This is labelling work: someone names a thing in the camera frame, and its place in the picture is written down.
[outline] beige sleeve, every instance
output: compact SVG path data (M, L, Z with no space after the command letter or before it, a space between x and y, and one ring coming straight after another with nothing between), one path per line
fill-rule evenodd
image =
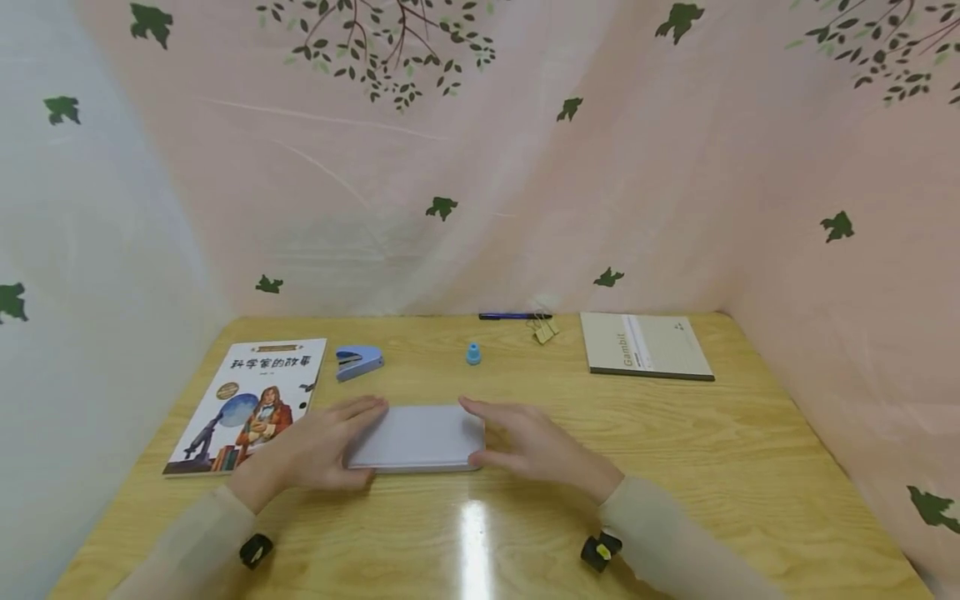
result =
M253 532L253 513L221 486L191 506L160 536L153 551L110 600L197 597Z
M730 548L684 515L665 490L624 478L600 507L604 528L638 579L675 598L782 598Z

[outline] wrist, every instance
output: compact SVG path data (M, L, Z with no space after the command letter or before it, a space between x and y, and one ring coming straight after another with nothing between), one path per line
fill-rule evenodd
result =
M257 452L245 460L227 480L227 487L251 513L258 515L284 490L283 475L269 453Z
M620 486L625 475L605 457L594 455L594 458L597 460L590 462L576 487L594 504L600 506Z

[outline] illustrated man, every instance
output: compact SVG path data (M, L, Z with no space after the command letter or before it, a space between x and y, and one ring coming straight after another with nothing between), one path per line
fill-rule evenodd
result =
M280 400L280 390L270 386L260 395L260 401L237 436L237 445L246 450L248 446L268 442L293 422L290 407Z

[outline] binder clip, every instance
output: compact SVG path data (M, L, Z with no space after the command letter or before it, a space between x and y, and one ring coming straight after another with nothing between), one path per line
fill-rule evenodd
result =
M533 329L534 339L541 346L553 339L553 336L560 333L560 328L554 323L556 319L542 319L537 313L534 313L534 319L527 322L527 326Z
M337 367L337 381L347 381L383 367L383 354L376 346L340 346Z
M580 551L580 558L589 564L598 573L604 572L613 557L623 548L623 542L608 534L600 532L600 538L590 536L584 542Z

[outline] tree branch print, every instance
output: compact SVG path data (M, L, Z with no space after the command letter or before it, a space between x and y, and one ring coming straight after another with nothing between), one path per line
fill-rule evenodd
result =
M794 0L790 9L803 0ZM834 60L848 60L858 68L853 87L887 80L883 104L929 93L933 67L953 53L960 53L960 40L948 37L960 28L960 12L956 2L930 0L813 0L825 11L836 5L837 14L823 27L810 30L787 48L811 40L817 52ZM912 30L916 27L921 33ZM960 90L960 83L951 91ZM960 95L949 101L960 107Z
M285 64L304 59L314 70L348 77L371 102L391 96L402 114L423 95L418 83L427 88L434 77L434 89L457 95L464 66L443 58L457 45L472 51L481 72L496 60L493 39L476 31L476 21L481 5L493 14L496 2L507 1L273 0L256 9L261 27L273 20L305 35ZM431 40L431 33L440 35Z

